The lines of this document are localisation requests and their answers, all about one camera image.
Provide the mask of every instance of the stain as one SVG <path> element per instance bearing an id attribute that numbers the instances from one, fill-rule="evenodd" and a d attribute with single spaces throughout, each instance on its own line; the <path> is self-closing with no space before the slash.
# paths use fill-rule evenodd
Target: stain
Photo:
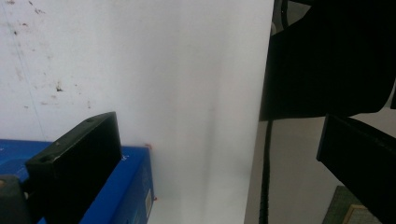
<path id="1" fill-rule="evenodd" d="M 41 104 L 41 105 L 58 105 L 58 104 L 49 104 L 49 103 L 44 102 L 44 101 L 43 101 L 43 102 L 40 102 L 40 104 Z"/>
<path id="2" fill-rule="evenodd" d="M 56 85 L 56 91 L 64 91 L 61 88 L 61 81 L 58 81 L 58 84 Z"/>
<path id="3" fill-rule="evenodd" d="M 45 11 L 43 11 L 43 10 L 41 10 L 41 9 L 38 9 L 38 8 L 35 8 L 35 13 L 37 13 L 37 14 L 46 14 L 46 12 Z"/>
<path id="4" fill-rule="evenodd" d="M 19 68 L 15 67 L 15 71 L 17 72 L 18 80 L 23 81 L 23 75 Z"/>

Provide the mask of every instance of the white surface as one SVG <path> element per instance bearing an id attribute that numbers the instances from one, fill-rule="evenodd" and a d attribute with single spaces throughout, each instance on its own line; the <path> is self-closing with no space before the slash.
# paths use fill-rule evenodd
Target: white surface
<path id="1" fill-rule="evenodd" d="M 0 138 L 114 110 L 154 147 L 151 224 L 242 223 L 272 4 L 1 1 Z"/>

